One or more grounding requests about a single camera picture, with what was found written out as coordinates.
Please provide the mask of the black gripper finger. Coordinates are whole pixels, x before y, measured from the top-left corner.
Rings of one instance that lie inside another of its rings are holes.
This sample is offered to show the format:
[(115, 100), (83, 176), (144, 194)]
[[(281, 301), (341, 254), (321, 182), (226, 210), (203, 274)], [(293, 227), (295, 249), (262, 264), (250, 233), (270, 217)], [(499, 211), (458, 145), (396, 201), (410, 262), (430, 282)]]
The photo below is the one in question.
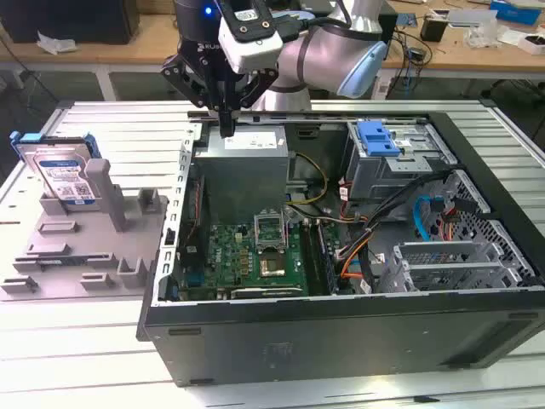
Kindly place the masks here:
[(182, 55), (173, 55), (164, 62), (161, 74), (195, 107), (206, 107), (213, 112), (220, 127), (220, 135), (228, 137), (226, 100), (210, 58), (198, 57), (197, 68), (193, 69)]
[(250, 108), (278, 78), (278, 69), (265, 68), (256, 73), (235, 74), (227, 82), (227, 135), (233, 136), (236, 112)]

